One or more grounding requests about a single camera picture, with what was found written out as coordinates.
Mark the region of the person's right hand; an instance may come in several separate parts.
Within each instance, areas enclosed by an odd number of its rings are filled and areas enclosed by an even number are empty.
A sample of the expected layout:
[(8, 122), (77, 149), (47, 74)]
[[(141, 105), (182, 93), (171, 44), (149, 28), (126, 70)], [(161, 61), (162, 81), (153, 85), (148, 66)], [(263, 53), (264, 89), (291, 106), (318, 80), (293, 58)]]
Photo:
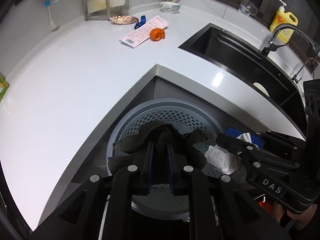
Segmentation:
[[(296, 228), (302, 230), (310, 223), (310, 221), (316, 213), (316, 210), (317, 204), (312, 204), (303, 213), (299, 215), (295, 215), (290, 211), (287, 211), (286, 214), (288, 215), (288, 217), (296, 221)], [(283, 215), (283, 207), (278, 203), (274, 203), (272, 216), (277, 223), (280, 223), (280, 220), (283, 217)]]

